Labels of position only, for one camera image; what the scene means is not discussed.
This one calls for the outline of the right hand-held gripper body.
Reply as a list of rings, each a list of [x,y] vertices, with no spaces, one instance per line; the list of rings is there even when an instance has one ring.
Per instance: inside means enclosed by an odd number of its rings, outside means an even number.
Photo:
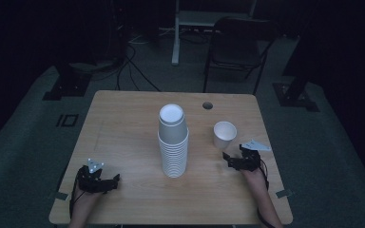
[[[271,151],[271,147],[261,142],[251,140],[250,142],[240,145],[242,158],[240,160],[240,169],[254,171],[261,167],[262,159],[260,151]]]

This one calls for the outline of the stack of white paper cups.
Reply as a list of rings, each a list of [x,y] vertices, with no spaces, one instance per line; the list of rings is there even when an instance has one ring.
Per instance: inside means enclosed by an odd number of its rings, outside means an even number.
[[[158,139],[163,172],[169,178],[180,177],[186,169],[189,130],[183,109],[166,104],[159,113]]]

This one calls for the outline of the black folding chair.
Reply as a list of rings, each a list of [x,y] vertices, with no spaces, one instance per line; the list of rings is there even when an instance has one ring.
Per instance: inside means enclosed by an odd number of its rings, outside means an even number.
[[[279,38],[279,26],[271,20],[222,17],[213,26],[203,70],[202,91],[207,89],[209,70],[225,68],[246,71],[245,78],[259,69],[253,88],[257,94],[268,51]]]

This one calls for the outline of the person's left hand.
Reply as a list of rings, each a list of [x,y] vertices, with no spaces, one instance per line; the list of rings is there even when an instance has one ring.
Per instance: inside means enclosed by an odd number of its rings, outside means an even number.
[[[86,191],[76,189],[73,201],[76,208],[93,208],[97,201],[102,196],[102,193],[88,193]]]

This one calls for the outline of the white metal desk frame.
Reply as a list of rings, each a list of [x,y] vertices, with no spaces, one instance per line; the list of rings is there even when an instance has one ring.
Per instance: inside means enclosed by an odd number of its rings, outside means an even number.
[[[240,18],[252,18],[258,0],[249,0],[250,6],[247,12],[207,12],[201,10],[180,9],[181,0],[175,0],[174,16],[174,44],[171,56],[171,65],[177,66],[180,61],[180,32],[181,26],[189,27],[213,27],[224,16],[236,16]]]

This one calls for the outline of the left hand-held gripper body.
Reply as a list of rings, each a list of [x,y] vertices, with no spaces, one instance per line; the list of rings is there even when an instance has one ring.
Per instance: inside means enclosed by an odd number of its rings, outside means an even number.
[[[79,188],[88,193],[104,193],[107,191],[106,184],[101,180],[104,164],[88,159],[77,173]]]

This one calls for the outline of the person's right hand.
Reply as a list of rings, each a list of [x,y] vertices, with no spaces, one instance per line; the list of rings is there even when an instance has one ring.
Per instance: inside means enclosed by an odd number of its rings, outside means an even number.
[[[256,169],[254,171],[241,170],[240,172],[243,174],[250,187],[266,186],[265,177],[259,169]]]

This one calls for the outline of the black stand with base plate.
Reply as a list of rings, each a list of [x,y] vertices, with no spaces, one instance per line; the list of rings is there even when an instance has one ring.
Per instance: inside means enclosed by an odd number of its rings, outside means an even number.
[[[283,70],[284,73],[293,74],[293,81],[290,84],[273,83],[273,89],[281,106],[303,107],[310,112],[319,112],[317,104],[306,92],[306,85],[311,79],[311,74],[307,73],[307,66],[311,64],[306,57],[308,39],[304,38],[308,36],[308,27],[309,23],[298,35],[298,44]]]
[[[46,101],[83,97],[92,74],[120,67],[126,58],[126,0],[58,0],[53,66],[58,78]]]

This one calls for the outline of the single white paper cup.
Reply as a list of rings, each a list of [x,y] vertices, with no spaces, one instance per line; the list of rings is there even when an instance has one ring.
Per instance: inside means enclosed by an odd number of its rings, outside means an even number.
[[[213,127],[213,132],[213,144],[218,149],[227,148],[237,136],[237,128],[232,123],[226,121],[216,123]]]

